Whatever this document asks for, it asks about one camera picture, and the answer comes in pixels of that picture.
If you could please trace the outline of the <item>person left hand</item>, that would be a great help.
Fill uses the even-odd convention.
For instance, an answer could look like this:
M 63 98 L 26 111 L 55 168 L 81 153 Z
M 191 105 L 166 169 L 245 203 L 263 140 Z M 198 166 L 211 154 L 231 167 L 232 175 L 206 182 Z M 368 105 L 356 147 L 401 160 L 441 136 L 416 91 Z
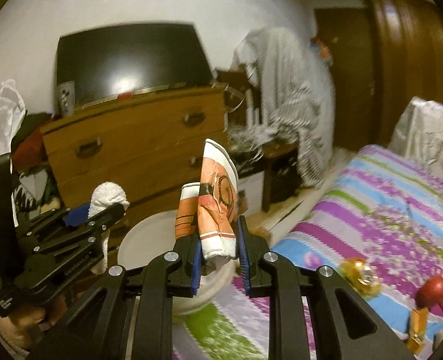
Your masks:
M 13 350 L 24 353 L 34 346 L 30 330 L 36 328 L 46 316 L 41 307 L 22 304 L 17 306 L 7 317 L 0 315 L 0 337 Z

